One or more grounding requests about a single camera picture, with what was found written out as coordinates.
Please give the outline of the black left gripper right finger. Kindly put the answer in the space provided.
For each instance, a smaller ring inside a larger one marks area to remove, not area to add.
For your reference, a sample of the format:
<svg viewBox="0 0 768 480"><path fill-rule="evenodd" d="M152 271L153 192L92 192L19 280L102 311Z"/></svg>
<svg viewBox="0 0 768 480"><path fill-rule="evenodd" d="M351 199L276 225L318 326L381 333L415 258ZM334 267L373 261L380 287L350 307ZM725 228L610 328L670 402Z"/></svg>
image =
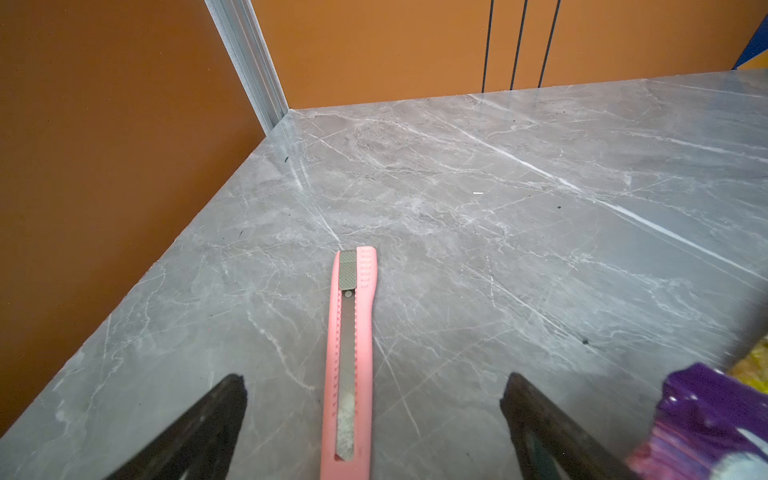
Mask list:
<svg viewBox="0 0 768 480"><path fill-rule="evenodd" d="M509 376L500 408L524 479L636 477L523 375Z"/></svg>

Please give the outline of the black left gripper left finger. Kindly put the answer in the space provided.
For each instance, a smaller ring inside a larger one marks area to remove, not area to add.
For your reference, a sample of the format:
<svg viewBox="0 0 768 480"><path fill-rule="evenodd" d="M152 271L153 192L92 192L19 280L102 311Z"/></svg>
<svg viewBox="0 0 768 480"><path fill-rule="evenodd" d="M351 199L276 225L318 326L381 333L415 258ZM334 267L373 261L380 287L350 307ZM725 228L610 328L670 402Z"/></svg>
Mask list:
<svg viewBox="0 0 768 480"><path fill-rule="evenodd" d="M229 374L110 479L224 479L247 406L241 375Z"/></svg>

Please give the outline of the purple Fox's candy bag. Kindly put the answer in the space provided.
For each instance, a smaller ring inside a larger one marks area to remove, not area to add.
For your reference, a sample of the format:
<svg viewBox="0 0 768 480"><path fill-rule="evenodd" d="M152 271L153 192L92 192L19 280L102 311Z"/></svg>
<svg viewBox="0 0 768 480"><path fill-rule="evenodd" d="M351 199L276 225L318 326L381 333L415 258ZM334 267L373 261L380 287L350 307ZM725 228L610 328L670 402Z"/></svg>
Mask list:
<svg viewBox="0 0 768 480"><path fill-rule="evenodd" d="M642 479L766 479L767 395L702 363L673 372L627 465Z"/></svg>

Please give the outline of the pink utility knife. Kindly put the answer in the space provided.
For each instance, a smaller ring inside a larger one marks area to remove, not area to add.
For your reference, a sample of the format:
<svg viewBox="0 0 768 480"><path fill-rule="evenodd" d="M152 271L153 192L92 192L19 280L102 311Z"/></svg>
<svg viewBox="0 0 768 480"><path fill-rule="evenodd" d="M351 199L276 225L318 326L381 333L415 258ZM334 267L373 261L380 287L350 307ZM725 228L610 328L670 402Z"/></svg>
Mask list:
<svg viewBox="0 0 768 480"><path fill-rule="evenodd" d="M320 477L368 479L373 425L373 303L378 275L372 246L334 259L327 330Z"/></svg>

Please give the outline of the aluminium corner post left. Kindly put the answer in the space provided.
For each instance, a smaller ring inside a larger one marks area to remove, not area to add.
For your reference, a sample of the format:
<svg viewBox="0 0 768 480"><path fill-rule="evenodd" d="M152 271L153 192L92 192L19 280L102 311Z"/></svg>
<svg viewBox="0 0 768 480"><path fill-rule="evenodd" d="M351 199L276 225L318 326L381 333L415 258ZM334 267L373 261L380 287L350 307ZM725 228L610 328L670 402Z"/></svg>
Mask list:
<svg viewBox="0 0 768 480"><path fill-rule="evenodd" d="M267 135L290 108L252 2L205 0L205 5Z"/></svg>

